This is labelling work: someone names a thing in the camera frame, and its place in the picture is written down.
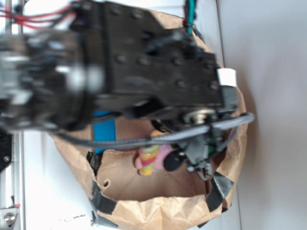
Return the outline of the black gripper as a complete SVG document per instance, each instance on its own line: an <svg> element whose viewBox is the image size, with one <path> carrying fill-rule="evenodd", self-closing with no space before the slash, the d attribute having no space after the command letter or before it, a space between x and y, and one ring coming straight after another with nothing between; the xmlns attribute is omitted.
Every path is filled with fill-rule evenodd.
<svg viewBox="0 0 307 230"><path fill-rule="evenodd" d="M185 30L165 29L147 10L84 0L71 29L84 53L85 94L100 110L184 120L238 107L236 71L219 68Z"/></svg>

